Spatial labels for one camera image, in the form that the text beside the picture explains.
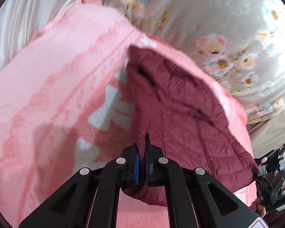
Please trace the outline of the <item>person's right hand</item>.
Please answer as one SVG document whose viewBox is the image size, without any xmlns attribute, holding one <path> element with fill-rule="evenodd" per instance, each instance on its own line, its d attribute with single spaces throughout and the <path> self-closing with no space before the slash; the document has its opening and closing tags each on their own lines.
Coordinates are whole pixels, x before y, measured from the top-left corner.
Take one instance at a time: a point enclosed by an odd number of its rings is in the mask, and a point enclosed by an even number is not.
<svg viewBox="0 0 285 228">
<path fill-rule="evenodd" d="M 259 205 L 258 202 L 259 202 L 259 198 L 257 197 L 251 204 L 250 208 L 256 212 L 261 218 L 264 218 L 267 211 L 266 211 L 266 208 L 262 205 Z"/>
</svg>

